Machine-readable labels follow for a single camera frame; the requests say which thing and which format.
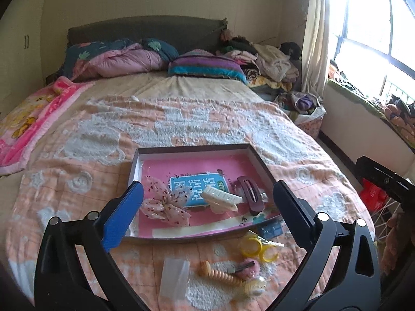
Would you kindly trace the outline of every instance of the black device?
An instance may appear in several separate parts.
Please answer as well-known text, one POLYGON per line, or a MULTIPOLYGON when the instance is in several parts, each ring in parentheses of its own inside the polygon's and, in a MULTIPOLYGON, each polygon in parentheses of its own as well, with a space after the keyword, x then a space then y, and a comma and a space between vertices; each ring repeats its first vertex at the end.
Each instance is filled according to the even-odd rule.
MULTIPOLYGON (((294 240, 307 254, 267 310, 376 310, 381 300, 379 269, 365 221, 357 219, 350 224, 333 221, 326 213, 316 214, 282 180, 274 185, 273 197, 294 240), (340 246, 340 251, 329 282, 319 297, 309 300, 334 246, 340 246)), ((150 311, 109 253, 119 245, 142 200, 142 185, 134 181, 123 196, 109 201, 101 212, 90 212, 78 221, 49 220, 36 265, 36 309, 150 311), (108 300, 92 293, 75 245, 84 247, 108 300)))

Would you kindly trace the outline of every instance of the cabinet door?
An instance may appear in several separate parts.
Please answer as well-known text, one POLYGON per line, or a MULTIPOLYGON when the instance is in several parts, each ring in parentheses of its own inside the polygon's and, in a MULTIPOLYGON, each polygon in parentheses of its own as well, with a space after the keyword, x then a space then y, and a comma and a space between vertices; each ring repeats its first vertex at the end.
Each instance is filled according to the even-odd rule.
POLYGON ((40 59, 43 1, 12 0, 0 19, 0 119, 43 86, 40 59))

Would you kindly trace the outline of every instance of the beige bed sheet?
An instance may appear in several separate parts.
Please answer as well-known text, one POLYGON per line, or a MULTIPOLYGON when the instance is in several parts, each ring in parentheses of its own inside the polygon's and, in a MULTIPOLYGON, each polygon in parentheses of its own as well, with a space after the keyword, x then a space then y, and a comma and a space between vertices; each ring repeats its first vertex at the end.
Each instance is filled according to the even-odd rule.
MULTIPOLYGON (((136 96, 138 98, 187 97, 225 101, 260 102, 262 99, 238 81, 172 76, 166 72, 150 72, 96 81, 52 125, 32 152, 28 167, 40 153, 41 146, 56 128, 74 115, 89 99, 106 95, 136 96)), ((5 253, 6 225, 15 204, 24 171, 0 177, 0 261, 8 268, 5 253)))

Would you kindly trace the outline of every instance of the headboard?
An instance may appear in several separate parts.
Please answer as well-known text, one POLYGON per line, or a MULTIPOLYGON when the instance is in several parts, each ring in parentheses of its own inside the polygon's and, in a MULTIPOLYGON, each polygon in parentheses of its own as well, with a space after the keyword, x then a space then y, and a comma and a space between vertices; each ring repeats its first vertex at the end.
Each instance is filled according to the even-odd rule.
POLYGON ((73 27, 68 30, 68 47, 92 41, 114 41, 129 38, 139 41, 152 37, 165 41, 183 54, 193 49, 214 52, 228 21, 190 16, 133 16, 115 18, 73 27))

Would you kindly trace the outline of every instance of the red plastic bag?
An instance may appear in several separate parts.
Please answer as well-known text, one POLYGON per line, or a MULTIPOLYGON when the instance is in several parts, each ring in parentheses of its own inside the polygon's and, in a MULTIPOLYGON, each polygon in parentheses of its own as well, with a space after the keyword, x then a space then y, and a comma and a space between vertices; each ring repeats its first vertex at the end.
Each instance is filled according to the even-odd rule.
POLYGON ((374 213, 385 205, 388 198, 386 192, 374 185, 370 181, 363 179, 363 190, 360 192, 360 198, 369 212, 374 213))

